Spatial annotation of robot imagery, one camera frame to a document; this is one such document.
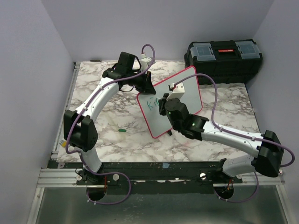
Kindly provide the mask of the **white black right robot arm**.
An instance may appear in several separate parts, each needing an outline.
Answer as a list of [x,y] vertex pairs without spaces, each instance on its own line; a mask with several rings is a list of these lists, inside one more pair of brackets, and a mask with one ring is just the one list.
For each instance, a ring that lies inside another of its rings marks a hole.
[[215,178],[221,183],[237,175],[258,172],[267,177],[278,177],[284,150],[273,131],[247,133],[218,125],[206,117],[189,113],[178,98],[158,101],[159,113],[166,116],[172,128],[189,139],[220,143],[246,153],[245,156],[223,159]]

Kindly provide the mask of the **pink framed whiteboard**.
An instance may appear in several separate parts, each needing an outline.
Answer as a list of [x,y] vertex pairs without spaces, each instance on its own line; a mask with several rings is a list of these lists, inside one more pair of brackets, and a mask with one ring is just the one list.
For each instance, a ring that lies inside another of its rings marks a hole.
[[171,93],[169,85],[177,83],[180,80],[196,74],[196,69],[190,66],[154,85],[156,94],[141,94],[137,95],[137,102],[149,129],[152,138],[156,139],[172,129],[172,123],[169,119],[185,120],[190,114],[199,113],[203,104],[201,101],[201,93],[197,77],[190,77],[183,81],[185,93],[181,99],[167,100],[165,103],[166,116],[159,114],[158,100],[165,93]]

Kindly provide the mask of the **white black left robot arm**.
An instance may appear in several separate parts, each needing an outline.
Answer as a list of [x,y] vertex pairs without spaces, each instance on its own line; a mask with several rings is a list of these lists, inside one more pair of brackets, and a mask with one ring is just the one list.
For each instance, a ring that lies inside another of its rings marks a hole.
[[103,181],[102,165],[98,158],[95,144],[98,132],[95,127],[100,112],[124,85],[134,87],[140,93],[155,94],[151,82],[149,68],[154,64],[154,57],[147,57],[141,53],[140,57],[121,52],[118,62],[102,74],[102,79],[87,98],[76,110],[67,110],[64,113],[64,139],[68,154],[79,153],[84,168],[88,170],[87,178],[93,184]]

